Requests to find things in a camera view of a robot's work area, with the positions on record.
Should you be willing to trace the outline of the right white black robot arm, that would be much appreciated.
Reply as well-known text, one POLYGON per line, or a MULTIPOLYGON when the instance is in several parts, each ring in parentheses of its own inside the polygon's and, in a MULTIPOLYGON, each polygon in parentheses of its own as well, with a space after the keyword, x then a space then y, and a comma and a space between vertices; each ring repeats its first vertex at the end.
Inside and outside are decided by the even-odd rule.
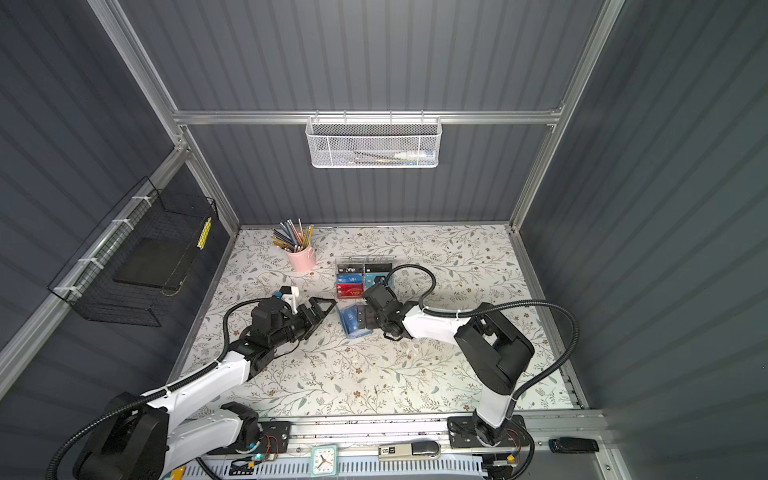
POLYGON ((362 298, 366 326, 382 330, 387 339, 436 340, 460 349, 481 384, 475 434, 486 446, 498 445, 511 424, 515 387, 535 353, 524 334, 499 311, 466 318, 448 311, 429 314, 415 301, 399 301, 381 283, 362 298))

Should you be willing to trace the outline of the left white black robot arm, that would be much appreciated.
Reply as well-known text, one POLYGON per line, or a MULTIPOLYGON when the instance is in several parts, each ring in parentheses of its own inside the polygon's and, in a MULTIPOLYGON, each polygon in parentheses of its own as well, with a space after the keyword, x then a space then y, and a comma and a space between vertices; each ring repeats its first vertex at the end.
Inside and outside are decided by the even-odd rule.
POLYGON ((230 401, 205 418, 192 416, 264 371, 279 358, 279 347, 307 340, 337 303, 312 297, 297 304, 293 293, 277 292, 243 304, 252 309, 250 326, 236 339, 225 330, 223 351, 214 361, 156 390, 113 398, 99 418, 57 451, 47 478, 56 478, 65 454, 79 440, 85 445, 72 470, 77 479, 159 479, 219 448, 242 455, 278 452, 251 407, 230 401))

